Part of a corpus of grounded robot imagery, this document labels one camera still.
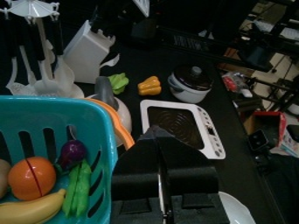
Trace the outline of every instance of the toy green bean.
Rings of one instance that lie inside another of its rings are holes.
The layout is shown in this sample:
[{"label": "toy green bean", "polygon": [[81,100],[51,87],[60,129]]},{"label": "toy green bean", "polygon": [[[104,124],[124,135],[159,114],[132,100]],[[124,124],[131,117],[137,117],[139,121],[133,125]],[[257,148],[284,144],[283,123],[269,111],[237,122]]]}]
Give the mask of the toy green bean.
[{"label": "toy green bean", "polygon": [[69,186],[68,186],[65,199],[64,199],[63,205],[61,205],[61,211],[64,212],[67,217],[71,216],[71,205],[73,202],[73,195],[76,192],[76,184],[77,184],[77,180],[79,180],[79,174],[80,174],[80,166],[76,165],[69,171]]},{"label": "toy green bean", "polygon": [[83,160],[80,170],[79,170],[79,204],[77,204],[77,212],[76,216],[81,216],[88,207],[89,207],[89,176],[91,176],[91,169],[87,160]]},{"label": "toy green bean", "polygon": [[84,159],[69,172],[69,186],[61,206],[61,211],[67,217],[71,215],[79,217],[87,212],[89,206],[89,176],[89,164]]}]

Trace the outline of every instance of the toy banana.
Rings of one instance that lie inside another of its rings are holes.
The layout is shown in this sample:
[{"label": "toy banana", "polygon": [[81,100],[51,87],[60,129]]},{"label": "toy banana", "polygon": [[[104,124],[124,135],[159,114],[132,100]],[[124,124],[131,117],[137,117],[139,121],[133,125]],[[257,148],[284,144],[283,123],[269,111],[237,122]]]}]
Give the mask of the toy banana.
[{"label": "toy banana", "polygon": [[39,199],[0,204],[0,223],[37,224],[49,220],[60,211],[65,190],[60,189]]}]

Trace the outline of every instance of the white container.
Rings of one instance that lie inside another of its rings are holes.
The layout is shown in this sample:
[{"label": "white container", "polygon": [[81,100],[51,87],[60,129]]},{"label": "white container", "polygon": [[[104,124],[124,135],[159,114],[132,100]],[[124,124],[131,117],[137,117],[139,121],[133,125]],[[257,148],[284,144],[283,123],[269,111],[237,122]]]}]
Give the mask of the white container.
[{"label": "white container", "polygon": [[107,57],[115,41],[115,37],[107,38],[101,30],[92,32],[89,21],[85,21],[64,50],[64,62],[75,74],[76,82],[95,84],[99,64]]},{"label": "white container", "polygon": [[168,77],[172,95],[188,103],[199,103],[211,91],[212,81],[196,66],[179,66]]}]

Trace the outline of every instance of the white ladle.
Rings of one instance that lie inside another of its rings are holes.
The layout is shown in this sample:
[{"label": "white ladle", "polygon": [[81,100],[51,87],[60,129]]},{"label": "white ladle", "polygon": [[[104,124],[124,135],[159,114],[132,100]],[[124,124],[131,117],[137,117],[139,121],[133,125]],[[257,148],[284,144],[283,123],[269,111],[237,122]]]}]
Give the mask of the white ladle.
[{"label": "white ladle", "polygon": [[36,59],[39,60],[39,68],[41,71],[41,80],[37,80],[33,84],[33,88],[39,95],[48,95],[48,94],[57,94],[59,90],[59,84],[57,81],[51,80],[51,75],[45,72],[45,57],[44,57],[44,51],[43,51],[43,42],[40,38],[40,31],[36,23],[29,24],[29,32],[31,32],[31,38],[32,38],[32,45],[33,50],[36,54]]}]

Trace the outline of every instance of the white rice cooker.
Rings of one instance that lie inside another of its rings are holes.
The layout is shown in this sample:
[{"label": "white rice cooker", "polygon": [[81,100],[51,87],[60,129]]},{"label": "white rice cooker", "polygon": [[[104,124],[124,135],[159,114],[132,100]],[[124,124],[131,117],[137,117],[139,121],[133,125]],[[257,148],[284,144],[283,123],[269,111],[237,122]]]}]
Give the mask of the white rice cooker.
[{"label": "white rice cooker", "polygon": [[197,103],[211,91],[212,80],[197,66],[181,65],[173,69],[168,85],[181,102]]}]

